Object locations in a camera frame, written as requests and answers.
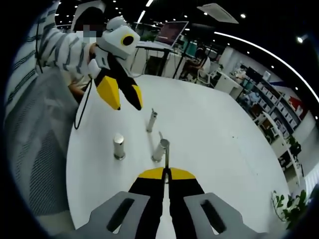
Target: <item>ceiling light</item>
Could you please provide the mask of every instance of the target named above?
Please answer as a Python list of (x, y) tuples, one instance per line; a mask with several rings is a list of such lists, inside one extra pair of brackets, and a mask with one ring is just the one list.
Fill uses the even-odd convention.
[(137, 22), (137, 24), (139, 24), (139, 23), (141, 22), (141, 20), (142, 20), (144, 14), (145, 14), (145, 10), (142, 11), (142, 13), (141, 13), (141, 15), (140, 15), (140, 17), (139, 17), (139, 20), (138, 20), (138, 22)]
[(239, 40), (239, 41), (242, 41), (242, 42), (245, 42), (249, 45), (252, 45), (254, 47), (257, 47), (258, 49), (268, 53), (269, 55), (271, 55), (272, 57), (276, 58), (278, 61), (280, 61), (281, 63), (283, 63), (285, 66), (287, 66), (292, 72), (294, 72), (301, 80), (302, 82), (308, 87), (308, 89), (310, 90), (310, 92), (313, 94), (313, 96), (315, 97), (315, 99), (317, 100), (317, 102), (319, 103), (319, 97), (318, 95), (315, 93), (315, 91), (313, 90), (313, 88), (309, 85), (309, 83), (291, 66), (289, 65), (286, 61), (284, 61), (283, 59), (281, 59), (280, 57), (276, 56), (274, 53), (266, 50), (265, 48), (261, 47), (261, 46), (258, 46), (250, 41), (246, 41), (244, 39), (241, 39), (239, 37), (236, 37), (236, 36), (232, 36), (232, 35), (228, 35), (228, 34), (224, 34), (224, 33), (221, 33), (221, 32), (214, 32), (215, 34), (217, 35), (222, 35), (222, 36), (227, 36), (227, 37), (230, 37), (230, 38), (233, 38), (233, 39), (236, 39), (236, 40)]
[(298, 41), (299, 43), (302, 43), (304, 40), (303, 40), (301, 37), (297, 37), (297, 41)]
[(149, 0), (146, 6), (150, 6), (154, 0)]

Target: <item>metal cylinder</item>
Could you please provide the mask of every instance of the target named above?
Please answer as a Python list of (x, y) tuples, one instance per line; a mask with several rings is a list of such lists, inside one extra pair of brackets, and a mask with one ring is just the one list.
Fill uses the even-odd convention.
[(155, 162), (160, 162), (168, 146), (169, 146), (169, 141), (167, 139), (161, 139), (152, 155), (152, 160)]
[(152, 132), (153, 130), (153, 126), (154, 126), (154, 123), (155, 123), (155, 120), (156, 120), (156, 117), (158, 116), (158, 114), (152, 109), (152, 114), (151, 114), (151, 118), (150, 118), (150, 121), (149, 121), (149, 124), (146, 128), (146, 131), (147, 132)]
[(117, 133), (113, 139), (114, 144), (114, 157), (118, 160), (122, 160), (125, 157), (124, 152), (124, 137), (123, 135)]

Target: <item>desk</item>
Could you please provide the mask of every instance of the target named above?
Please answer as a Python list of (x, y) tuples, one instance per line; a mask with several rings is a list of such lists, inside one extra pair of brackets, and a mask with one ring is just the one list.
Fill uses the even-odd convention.
[(243, 88), (228, 75), (221, 71), (217, 71), (221, 74), (220, 79), (218, 80), (214, 89), (225, 92), (229, 94), (232, 98), (237, 99)]
[[(271, 192), (287, 195), (289, 190), (272, 148), (246, 112), (228, 94), (209, 87), (148, 75), (136, 82), (143, 94), (141, 111), (122, 93), (121, 110), (112, 110), (93, 84), (81, 125), (72, 129), (66, 184), (75, 228), (88, 222), (93, 209), (119, 191), (128, 191), (141, 172), (164, 166), (164, 159), (151, 160), (161, 131), (171, 142), (171, 167), (193, 173), (206, 193), (213, 192), (237, 209), (247, 226), (267, 232), (275, 217)], [(148, 134), (152, 108), (158, 118)], [(117, 132), (125, 137), (122, 161), (113, 157)], [(174, 238), (168, 209), (166, 194), (157, 234), (161, 239)]]
[[(160, 50), (162, 49), (159, 48), (159, 51), (156, 51), (155, 48), (153, 50), (137, 48), (136, 51), (128, 57), (127, 68), (134, 73), (144, 74), (146, 61), (149, 60), (151, 56), (158, 57), (158, 58), (164, 57), (164, 52), (161, 52)], [(181, 59), (181, 54), (170, 52), (167, 56), (166, 62), (164, 63), (163, 72), (161, 76), (172, 78), (174, 76), (175, 70), (178, 66), (180, 59)], [(185, 62), (186, 62), (186, 59), (183, 58), (181, 65), (177, 71), (177, 75), (175, 76), (175, 79), (179, 79), (179, 76), (183, 70)]]

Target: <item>potted plant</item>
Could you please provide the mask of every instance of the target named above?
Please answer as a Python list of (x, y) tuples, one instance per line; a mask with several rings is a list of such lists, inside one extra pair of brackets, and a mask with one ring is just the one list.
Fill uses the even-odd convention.
[(280, 221), (288, 224), (287, 229), (290, 229), (299, 221), (307, 209), (306, 192), (302, 190), (300, 195), (296, 195), (295, 198), (288, 195), (288, 201), (285, 206), (284, 200), (284, 195), (279, 196), (276, 191), (273, 192), (272, 202), (275, 213)]
[(217, 71), (222, 71), (223, 69), (224, 69), (224, 66), (222, 64), (219, 64)]
[(288, 137), (288, 144), (290, 144), (291, 146), (293, 146), (295, 143), (297, 143), (295, 137), (293, 137), (292, 135), (290, 135)]

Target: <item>black cable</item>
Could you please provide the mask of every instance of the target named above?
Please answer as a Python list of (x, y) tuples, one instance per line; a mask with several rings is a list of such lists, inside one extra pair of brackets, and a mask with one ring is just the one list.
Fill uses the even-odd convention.
[(91, 93), (91, 88), (92, 88), (92, 84), (93, 84), (92, 81), (93, 81), (93, 79), (91, 78), (91, 80), (90, 80), (89, 83), (88, 83), (88, 84), (90, 84), (90, 85), (89, 85), (89, 90), (88, 90), (88, 94), (87, 94), (86, 99), (85, 99), (84, 107), (83, 107), (83, 110), (82, 110), (82, 112), (81, 112), (81, 116), (80, 116), (80, 120), (79, 120), (78, 125), (75, 124), (75, 122), (76, 122), (76, 115), (78, 114), (78, 112), (76, 112), (76, 115), (75, 115), (74, 128), (75, 128), (76, 130), (80, 127), (81, 120), (82, 120), (82, 117), (83, 117), (83, 113), (84, 113), (84, 110), (85, 110), (85, 108), (86, 108), (86, 104), (88, 103), (89, 95), (90, 95), (90, 93)]
[(38, 20), (38, 26), (36, 27), (36, 36), (35, 36), (35, 57), (36, 57), (36, 61), (38, 62), (38, 65), (40, 67), (40, 71), (41, 73), (43, 73), (42, 71), (42, 67), (40, 64), (40, 57), (39, 57), (39, 52), (38, 52), (38, 34), (39, 34), (39, 25), (40, 25), (40, 19)]

